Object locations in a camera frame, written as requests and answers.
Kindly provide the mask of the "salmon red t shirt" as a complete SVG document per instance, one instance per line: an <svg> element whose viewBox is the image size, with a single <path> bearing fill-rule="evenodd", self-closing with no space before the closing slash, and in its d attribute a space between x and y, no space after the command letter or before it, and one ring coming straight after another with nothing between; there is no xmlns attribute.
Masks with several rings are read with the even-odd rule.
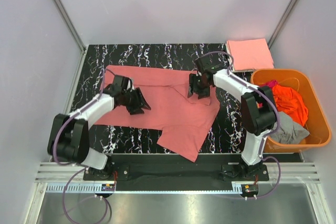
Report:
<svg viewBox="0 0 336 224"><path fill-rule="evenodd" d="M130 115L124 106L101 117L96 124L160 130L158 144L195 162L208 132L219 112L216 89L210 96L188 97L190 71L135 66L107 67L105 84L111 84L113 74L132 79L151 107L143 114Z"/></svg>

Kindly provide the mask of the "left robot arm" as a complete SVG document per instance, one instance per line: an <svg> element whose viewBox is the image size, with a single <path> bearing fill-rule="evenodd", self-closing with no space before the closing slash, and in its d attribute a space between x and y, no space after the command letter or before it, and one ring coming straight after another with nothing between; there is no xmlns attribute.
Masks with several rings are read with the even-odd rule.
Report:
<svg viewBox="0 0 336 224"><path fill-rule="evenodd" d="M130 78L116 75L113 82L81 108L69 114L54 117L47 152L54 161L63 165L78 164L104 174L113 173L111 157L90 147L89 130L105 114L124 106L130 115L143 114L151 110L140 88Z"/></svg>

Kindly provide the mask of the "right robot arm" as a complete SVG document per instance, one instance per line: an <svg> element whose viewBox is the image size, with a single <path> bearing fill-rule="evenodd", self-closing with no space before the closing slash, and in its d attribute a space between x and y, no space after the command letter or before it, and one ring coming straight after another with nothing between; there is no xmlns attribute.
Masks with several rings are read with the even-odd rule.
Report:
<svg viewBox="0 0 336 224"><path fill-rule="evenodd" d="M196 74L189 75L188 97L197 94L207 98L212 87L230 93L240 102L243 127L246 130L240 161L222 172L228 179L254 180L261 170L267 137L278 130L280 116L270 87L259 87L232 73L223 64L214 64L209 53L194 61Z"/></svg>

